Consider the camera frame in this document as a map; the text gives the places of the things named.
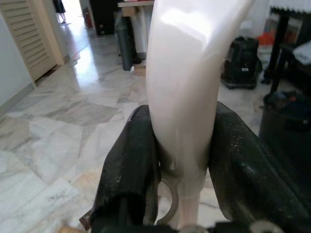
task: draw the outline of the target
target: fire extinguisher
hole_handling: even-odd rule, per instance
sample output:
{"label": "fire extinguisher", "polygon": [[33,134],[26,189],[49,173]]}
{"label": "fire extinguisher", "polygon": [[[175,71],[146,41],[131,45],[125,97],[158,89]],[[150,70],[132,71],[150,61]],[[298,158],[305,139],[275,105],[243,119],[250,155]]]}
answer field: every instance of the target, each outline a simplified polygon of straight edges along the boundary
{"label": "fire extinguisher", "polygon": [[84,16],[84,21],[86,23],[86,26],[88,28],[92,28],[93,25],[92,25],[91,15],[87,7],[83,9],[83,16]]}

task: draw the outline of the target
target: black table leg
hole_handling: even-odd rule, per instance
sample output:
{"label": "black table leg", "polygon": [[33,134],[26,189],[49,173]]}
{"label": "black table leg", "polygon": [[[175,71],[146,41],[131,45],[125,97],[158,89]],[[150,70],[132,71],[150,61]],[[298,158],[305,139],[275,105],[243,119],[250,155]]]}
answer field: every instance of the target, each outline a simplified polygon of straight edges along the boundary
{"label": "black table leg", "polygon": [[273,76],[273,82],[272,82],[270,94],[277,91],[278,85],[280,83],[281,75],[285,68],[285,63],[286,63],[286,55],[283,52],[280,56],[280,60],[277,65],[276,73]]}
{"label": "black table leg", "polygon": [[270,63],[268,69],[264,73],[264,80],[262,80],[261,83],[269,84],[273,79],[274,70],[276,68],[276,63],[280,52],[280,44],[282,44],[284,41],[289,19],[289,16],[280,16],[276,30],[276,37],[272,48]]}

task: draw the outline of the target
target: marble floor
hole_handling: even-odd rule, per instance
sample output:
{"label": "marble floor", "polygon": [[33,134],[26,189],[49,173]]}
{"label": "marble floor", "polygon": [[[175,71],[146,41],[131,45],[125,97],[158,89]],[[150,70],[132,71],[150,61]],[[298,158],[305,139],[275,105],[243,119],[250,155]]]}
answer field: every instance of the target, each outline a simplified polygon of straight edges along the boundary
{"label": "marble floor", "polygon": [[[221,85],[219,101],[257,133],[269,88],[229,91]],[[89,38],[0,118],[0,232],[81,229],[78,219],[92,206],[107,153],[131,112],[146,103],[145,78],[122,70],[114,37]],[[199,224],[225,219],[209,176],[200,203]]]}

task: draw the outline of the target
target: white plastic part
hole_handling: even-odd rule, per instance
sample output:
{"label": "white plastic part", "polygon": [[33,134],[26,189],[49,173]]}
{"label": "white plastic part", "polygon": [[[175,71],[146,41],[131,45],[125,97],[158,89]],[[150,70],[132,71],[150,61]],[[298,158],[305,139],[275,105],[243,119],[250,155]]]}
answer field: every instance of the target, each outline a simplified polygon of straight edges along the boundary
{"label": "white plastic part", "polygon": [[161,169],[180,179],[180,224],[195,224],[221,67],[252,0],[156,0],[147,93]]}

